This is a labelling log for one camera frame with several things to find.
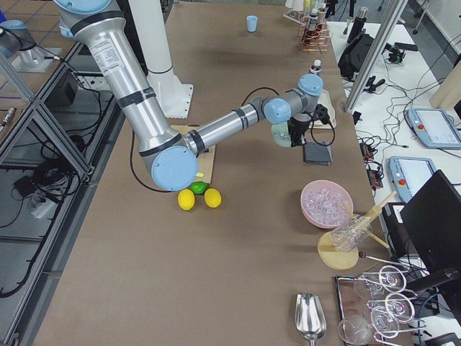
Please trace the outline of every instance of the plastic cup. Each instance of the plastic cup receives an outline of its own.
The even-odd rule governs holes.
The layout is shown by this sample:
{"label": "plastic cup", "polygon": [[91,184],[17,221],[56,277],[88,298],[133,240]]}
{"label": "plastic cup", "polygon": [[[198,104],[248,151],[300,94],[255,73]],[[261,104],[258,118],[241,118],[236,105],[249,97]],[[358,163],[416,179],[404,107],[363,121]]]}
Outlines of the plastic cup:
{"label": "plastic cup", "polygon": [[246,18],[246,29],[249,32],[255,32],[257,26],[258,26],[258,17],[254,16],[254,15],[247,16],[247,18]]}

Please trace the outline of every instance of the monitor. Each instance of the monitor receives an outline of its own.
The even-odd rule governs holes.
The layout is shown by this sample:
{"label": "monitor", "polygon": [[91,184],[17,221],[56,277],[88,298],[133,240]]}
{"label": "monitor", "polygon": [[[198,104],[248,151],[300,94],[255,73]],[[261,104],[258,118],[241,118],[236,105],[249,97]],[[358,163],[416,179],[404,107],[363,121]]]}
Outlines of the monitor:
{"label": "monitor", "polygon": [[400,212],[403,225],[456,320],[461,323],[461,196],[438,170]]}

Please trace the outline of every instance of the white pillar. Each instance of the white pillar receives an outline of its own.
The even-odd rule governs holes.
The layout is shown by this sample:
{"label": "white pillar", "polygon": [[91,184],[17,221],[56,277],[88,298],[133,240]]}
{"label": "white pillar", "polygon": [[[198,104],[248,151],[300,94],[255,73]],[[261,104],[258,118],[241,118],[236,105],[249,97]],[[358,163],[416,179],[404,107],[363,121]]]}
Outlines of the white pillar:
{"label": "white pillar", "polygon": [[160,0],[129,0],[144,59],[147,80],[156,91],[166,117],[184,119],[194,87],[174,75]]}

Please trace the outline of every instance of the yellow lemon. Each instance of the yellow lemon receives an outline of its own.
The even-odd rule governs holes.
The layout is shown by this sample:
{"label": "yellow lemon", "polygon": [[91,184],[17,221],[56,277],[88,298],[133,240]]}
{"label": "yellow lemon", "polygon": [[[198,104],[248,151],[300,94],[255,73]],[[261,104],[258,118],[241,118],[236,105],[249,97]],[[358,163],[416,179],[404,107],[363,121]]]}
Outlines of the yellow lemon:
{"label": "yellow lemon", "polygon": [[183,210],[191,210],[195,204],[194,193],[189,189],[184,189],[178,194],[178,204]]}
{"label": "yellow lemon", "polygon": [[205,191],[205,203],[207,203],[210,208],[218,207],[221,201],[221,194],[216,189],[210,188]]}

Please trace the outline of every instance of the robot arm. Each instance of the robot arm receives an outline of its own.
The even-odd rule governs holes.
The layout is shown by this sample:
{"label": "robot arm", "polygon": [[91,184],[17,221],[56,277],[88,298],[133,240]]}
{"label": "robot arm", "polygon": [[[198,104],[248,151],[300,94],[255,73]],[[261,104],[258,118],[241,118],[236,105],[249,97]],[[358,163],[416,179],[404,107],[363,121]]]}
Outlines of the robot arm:
{"label": "robot arm", "polygon": [[300,117],[299,123],[305,124],[315,110],[323,82],[316,75],[304,75],[297,89],[271,100],[254,99],[182,136],[168,124],[156,93],[139,66],[123,32],[125,19],[117,2],[54,2],[59,7],[61,22],[68,27],[61,28],[61,32],[88,46],[140,141],[139,154],[154,182],[166,190],[189,186],[198,171],[197,156],[217,142],[264,118],[275,124]]}

